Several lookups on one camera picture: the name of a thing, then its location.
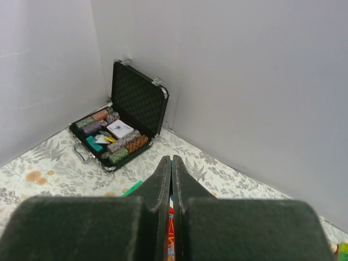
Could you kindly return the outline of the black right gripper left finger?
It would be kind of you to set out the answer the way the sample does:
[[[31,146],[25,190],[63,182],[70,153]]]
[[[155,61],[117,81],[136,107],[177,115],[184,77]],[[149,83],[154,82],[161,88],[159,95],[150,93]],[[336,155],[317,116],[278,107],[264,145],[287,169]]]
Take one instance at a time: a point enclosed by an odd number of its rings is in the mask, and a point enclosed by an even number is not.
[[[23,201],[1,236],[1,260],[166,260],[171,159],[125,197]]]

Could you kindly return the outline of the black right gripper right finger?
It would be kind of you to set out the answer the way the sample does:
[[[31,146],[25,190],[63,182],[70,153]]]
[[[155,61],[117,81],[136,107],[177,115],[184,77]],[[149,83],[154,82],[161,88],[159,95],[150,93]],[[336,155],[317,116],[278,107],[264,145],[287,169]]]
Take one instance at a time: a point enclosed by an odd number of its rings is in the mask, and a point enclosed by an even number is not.
[[[314,209],[297,200],[218,199],[172,160],[177,260],[333,260]]]

